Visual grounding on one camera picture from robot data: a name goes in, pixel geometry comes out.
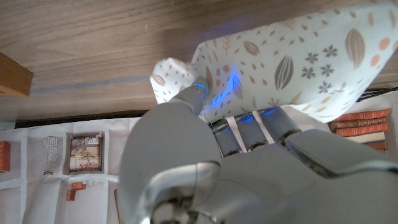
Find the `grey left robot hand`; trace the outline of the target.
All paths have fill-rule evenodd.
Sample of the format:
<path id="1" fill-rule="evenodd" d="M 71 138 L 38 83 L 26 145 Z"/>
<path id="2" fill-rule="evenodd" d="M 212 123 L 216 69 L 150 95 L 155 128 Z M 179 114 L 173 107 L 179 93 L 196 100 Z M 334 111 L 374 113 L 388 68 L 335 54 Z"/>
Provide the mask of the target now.
<path id="1" fill-rule="evenodd" d="M 317 129 L 281 108 L 242 114 L 253 144 L 238 153 L 225 119 L 199 118 L 204 78 L 134 125 L 119 171 L 127 223 L 396 223 L 397 162 Z M 270 132 L 268 144 L 261 125 Z"/>

